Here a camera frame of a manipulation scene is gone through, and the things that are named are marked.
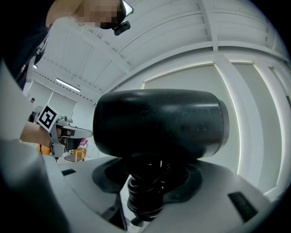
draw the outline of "ceiling light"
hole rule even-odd
[[[79,89],[79,88],[77,88],[77,87],[74,87],[74,86],[72,86],[71,84],[69,84],[69,83],[67,83],[67,82],[65,82],[65,81],[62,81],[62,80],[59,79],[59,78],[56,78],[56,80],[57,80],[57,82],[59,82],[59,83],[65,85],[65,86],[67,86],[67,87],[69,87],[69,88],[71,88],[71,89],[73,89],[73,90],[75,90],[75,91],[77,91],[77,92],[80,92],[80,91],[81,91],[81,89]]]
[[[130,15],[133,13],[133,8],[128,5],[126,2],[123,1],[123,4],[125,6],[125,9],[126,9],[126,16]]]

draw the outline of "chair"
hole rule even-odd
[[[64,159],[70,162],[79,162],[81,160],[84,161],[86,154],[87,154],[87,149],[78,148],[78,149],[73,150],[71,155],[64,157]]]

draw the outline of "black t-shirt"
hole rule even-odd
[[[45,26],[46,17],[55,0],[6,1],[2,6],[2,42],[0,58],[10,70],[21,89],[24,88],[27,67],[50,28]]]

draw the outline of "neck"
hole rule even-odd
[[[83,0],[55,0],[46,17],[46,27],[50,27],[57,19],[73,15]]]

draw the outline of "forearm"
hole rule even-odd
[[[41,127],[31,122],[27,122],[20,136],[21,141],[37,143],[46,147],[50,146],[48,132]]]

